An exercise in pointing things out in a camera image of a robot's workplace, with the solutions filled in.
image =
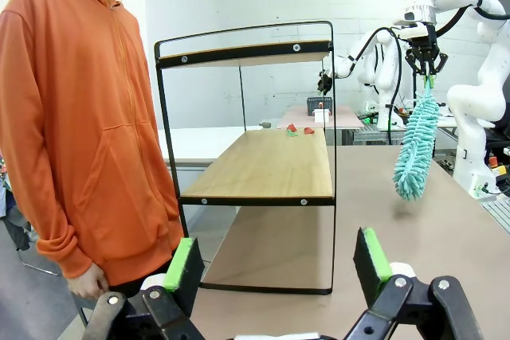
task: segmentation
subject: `plastic crate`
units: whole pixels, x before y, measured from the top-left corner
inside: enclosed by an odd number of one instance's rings
[[[313,111],[321,109],[320,103],[323,103],[322,109],[329,109],[329,112],[333,112],[333,99],[331,97],[308,97],[306,104],[308,106],[308,115],[312,116]]]

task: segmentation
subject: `pink table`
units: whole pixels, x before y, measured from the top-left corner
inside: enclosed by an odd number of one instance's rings
[[[283,116],[280,123],[278,124],[278,128],[286,128],[291,123],[294,124],[295,127],[324,127],[324,122],[316,123],[315,117],[308,116],[308,111],[306,106],[302,107],[290,107],[287,110],[287,113]],[[333,128],[333,116],[330,117],[329,123],[326,123],[326,127]],[[354,129],[361,129],[363,124],[359,121],[356,114],[347,106],[337,106],[336,107],[336,128],[347,131]]]

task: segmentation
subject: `green object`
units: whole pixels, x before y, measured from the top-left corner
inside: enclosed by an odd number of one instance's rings
[[[425,192],[436,141],[439,106],[432,95],[432,76],[425,77],[425,91],[407,124],[393,181],[402,199],[418,200]]]
[[[354,263],[367,305],[372,307],[393,276],[390,263],[373,229],[359,229]]]
[[[184,275],[186,262],[193,246],[194,238],[182,238],[177,251],[170,263],[167,275],[163,281],[163,287],[170,293],[176,292]]]

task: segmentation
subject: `person's hand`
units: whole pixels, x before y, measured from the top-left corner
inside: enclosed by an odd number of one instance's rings
[[[85,299],[98,299],[109,289],[103,270],[94,263],[82,276],[67,279],[67,284],[74,295]]]

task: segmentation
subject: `person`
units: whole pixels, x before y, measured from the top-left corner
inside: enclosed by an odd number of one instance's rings
[[[10,0],[0,147],[37,250],[69,289],[134,295],[182,238],[136,19],[116,0]]]

